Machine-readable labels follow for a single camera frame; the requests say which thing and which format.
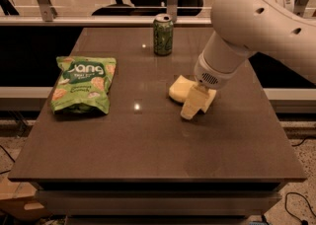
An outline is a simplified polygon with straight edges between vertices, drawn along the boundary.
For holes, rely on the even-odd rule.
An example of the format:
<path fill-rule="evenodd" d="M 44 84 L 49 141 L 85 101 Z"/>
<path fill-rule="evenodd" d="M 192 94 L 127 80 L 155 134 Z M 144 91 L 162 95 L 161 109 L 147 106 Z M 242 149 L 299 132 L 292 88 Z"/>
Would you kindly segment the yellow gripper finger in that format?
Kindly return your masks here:
<path fill-rule="evenodd" d="M 181 110 L 181 117 L 187 120 L 192 119 L 199 110 L 209 106 L 210 94 L 208 89 L 202 85 L 193 85 Z"/>

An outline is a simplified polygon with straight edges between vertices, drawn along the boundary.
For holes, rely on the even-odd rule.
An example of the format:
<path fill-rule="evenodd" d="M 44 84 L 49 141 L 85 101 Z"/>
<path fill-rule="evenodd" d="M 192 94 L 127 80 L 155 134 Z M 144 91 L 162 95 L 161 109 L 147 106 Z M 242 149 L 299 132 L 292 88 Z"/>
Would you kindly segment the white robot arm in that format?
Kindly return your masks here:
<path fill-rule="evenodd" d="M 189 89 L 181 117 L 192 119 L 207 106 L 209 91 L 219 90 L 256 52 L 281 61 L 313 82 L 316 22 L 293 13 L 293 0 L 215 0 L 213 33 L 197 59 L 197 83 Z"/>

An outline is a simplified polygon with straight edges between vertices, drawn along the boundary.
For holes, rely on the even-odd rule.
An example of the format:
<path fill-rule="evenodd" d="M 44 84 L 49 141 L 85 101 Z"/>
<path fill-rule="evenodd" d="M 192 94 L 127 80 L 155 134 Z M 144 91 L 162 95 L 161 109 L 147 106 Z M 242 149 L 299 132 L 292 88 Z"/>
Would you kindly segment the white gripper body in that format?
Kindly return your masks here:
<path fill-rule="evenodd" d="M 207 88 L 219 90 L 235 75 L 237 64 L 219 54 L 202 53 L 194 68 L 197 82 Z"/>

